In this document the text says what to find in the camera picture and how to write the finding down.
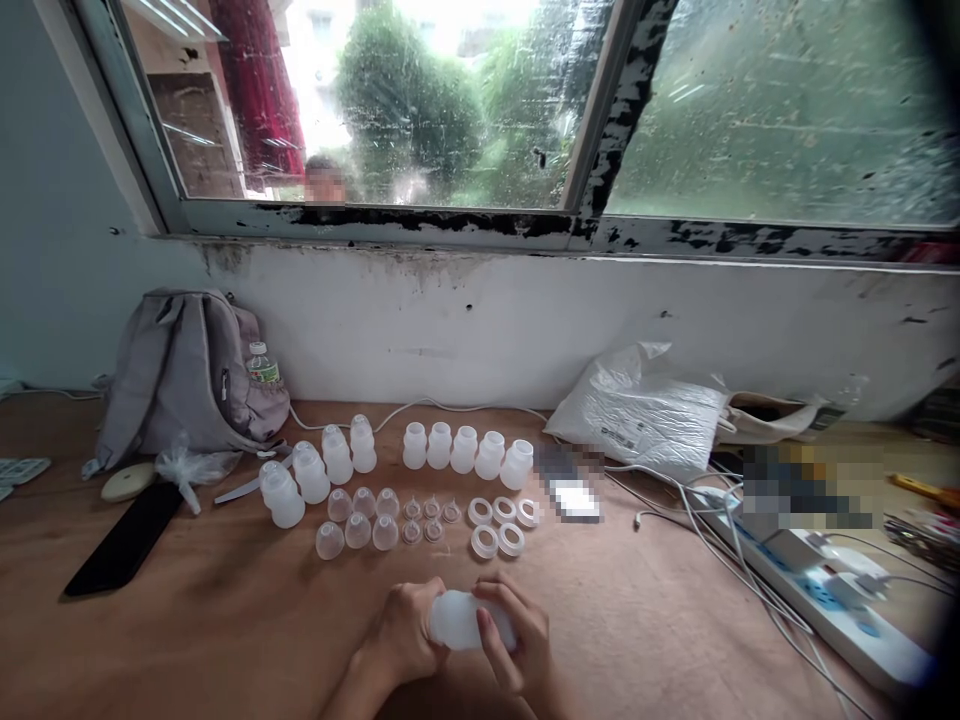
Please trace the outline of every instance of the gray backpack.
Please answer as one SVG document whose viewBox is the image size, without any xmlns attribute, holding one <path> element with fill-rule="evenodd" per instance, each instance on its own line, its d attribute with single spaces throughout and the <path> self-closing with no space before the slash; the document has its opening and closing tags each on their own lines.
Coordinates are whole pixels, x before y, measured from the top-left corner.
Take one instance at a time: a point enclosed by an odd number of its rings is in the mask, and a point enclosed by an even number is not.
<svg viewBox="0 0 960 720">
<path fill-rule="evenodd" d="M 257 318 L 216 290 L 144 295 L 120 341 L 96 457 L 84 465 L 84 478 L 133 453 L 166 450 L 181 430 L 194 452 L 266 450 L 290 412 L 290 395 L 282 381 L 250 378 L 245 361 L 259 339 Z"/>
</svg>

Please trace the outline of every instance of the yellow tool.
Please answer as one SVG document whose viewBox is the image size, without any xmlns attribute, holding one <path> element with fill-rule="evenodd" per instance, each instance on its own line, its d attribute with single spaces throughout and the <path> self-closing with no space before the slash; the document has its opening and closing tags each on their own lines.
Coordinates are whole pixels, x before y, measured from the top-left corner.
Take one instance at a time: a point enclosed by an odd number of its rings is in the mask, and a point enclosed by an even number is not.
<svg viewBox="0 0 960 720">
<path fill-rule="evenodd" d="M 902 487 L 904 490 L 909 490 L 910 492 L 917 493 L 917 495 L 923 495 L 931 500 L 936 500 L 941 505 L 953 508 L 954 510 L 960 510 L 960 491 L 927 485 L 926 483 L 914 480 L 900 473 L 890 473 L 887 477 L 890 478 L 890 482 L 898 487 Z"/>
</svg>

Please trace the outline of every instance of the person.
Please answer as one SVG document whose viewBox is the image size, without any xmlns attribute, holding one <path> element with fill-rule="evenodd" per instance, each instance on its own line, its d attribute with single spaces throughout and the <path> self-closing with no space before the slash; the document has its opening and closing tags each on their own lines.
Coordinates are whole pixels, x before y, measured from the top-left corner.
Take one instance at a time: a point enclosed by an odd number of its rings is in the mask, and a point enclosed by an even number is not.
<svg viewBox="0 0 960 720">
<path fill-rule="evenodd" d="M 306 202 L 337 203 L 347 201 L 347 187 L 343 170 L 326 155 L 314 155 L 304 163 L 305 183 L 303 198 Z"/>
<path fill-rule="evenodd" d="M 443 667 L 450 651 L 430 641 L 429 621 L 433 601 L 445 591 L 437 577 L 390 590 L 321 720 L 370 720 L 400 685 L 431 677 Z M 538 720 L 579 718 L 569 685 L 561 680 L 550 653 L 550 622 L 543 609 L 499 570 L 481 575 L 472 592 L 502 607 L 517 634 L 517 648 L 508 653 L 493 617 L 483 608 L 477 610 L 483 652 L 500 687 L 523 698 Z"/>
</svg>

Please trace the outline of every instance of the window frame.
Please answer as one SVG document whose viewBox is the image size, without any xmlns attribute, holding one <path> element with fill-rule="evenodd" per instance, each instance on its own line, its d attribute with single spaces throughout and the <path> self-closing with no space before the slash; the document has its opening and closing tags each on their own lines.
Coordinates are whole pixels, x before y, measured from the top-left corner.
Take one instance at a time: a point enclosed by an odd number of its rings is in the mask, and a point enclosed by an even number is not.
<svg viewBox="0 0 960 720">
<path fill-rule="evenodd" d="M 44 0 L 35 0 L 41 15 Z M 650 99 L 678 0 L 617 0 L 572 150 L 561 207 L 544 210 L 306 205 L 189 199 L 183 191 L 120 0 L 59 0 L 85 51 L 159 237 L 293 244 L 472 247 L 576 254 L 891 261 L 923 242 L 957 242 L 956 228 L 818 226 L 606 215 L 607 200 Z"/>
</svg>

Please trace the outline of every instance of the white plastic bag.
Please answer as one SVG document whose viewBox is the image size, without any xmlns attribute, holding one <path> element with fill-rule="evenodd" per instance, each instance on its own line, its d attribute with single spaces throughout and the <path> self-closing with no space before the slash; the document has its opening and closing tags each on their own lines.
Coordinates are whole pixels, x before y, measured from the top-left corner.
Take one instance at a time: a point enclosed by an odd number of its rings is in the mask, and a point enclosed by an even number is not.
<svg viewBox="0 0 960 720">
<path fill-rule="evenodd" d="M 671 364 L 669 347 L 635 343 L 594 358 L 544 432 L 679 482 L 704 472 L 727 390 L 718 375 Z"/>
<path fill-rule="evenodd" d="M 161 477 L 176 483 L 193 514 L 199 515 L 200 502 L 190 486 L 214 485 L 220 482 L 233 472 L 243 453 L 219 452 L 198 455 L 190 452 L 189 447 L 190 438 L 185 430 L 181 430 L 173 442 L 173 447 L 157 455 L 154 465 Z"/>
</svg>

